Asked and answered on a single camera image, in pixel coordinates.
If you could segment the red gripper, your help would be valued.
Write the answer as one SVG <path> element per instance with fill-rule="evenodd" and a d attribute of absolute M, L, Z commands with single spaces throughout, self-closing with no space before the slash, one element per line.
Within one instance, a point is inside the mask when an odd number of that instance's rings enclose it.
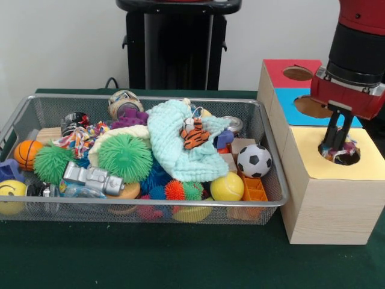
<path fill-rule="evenodd" d="M 335 106 L 351 110 L 351 113 L 343 114 L 344 122 L 340 130 L 337 128 L 339 110 L 333 111 L 322 141 L 323 147 L 343 149 L 353 121 L 352 115 L 371 120 L 380 112 L 384 105 L 384 84 L 381 83 L 378 87 L 372 88 L 369 93 L 366 93 L 363 92 L 361 87 L 359 89 L 351 89 L 314 76 L 310 86 L 310 97 L 320 104 L 328 105 L 331 103 Z"/>

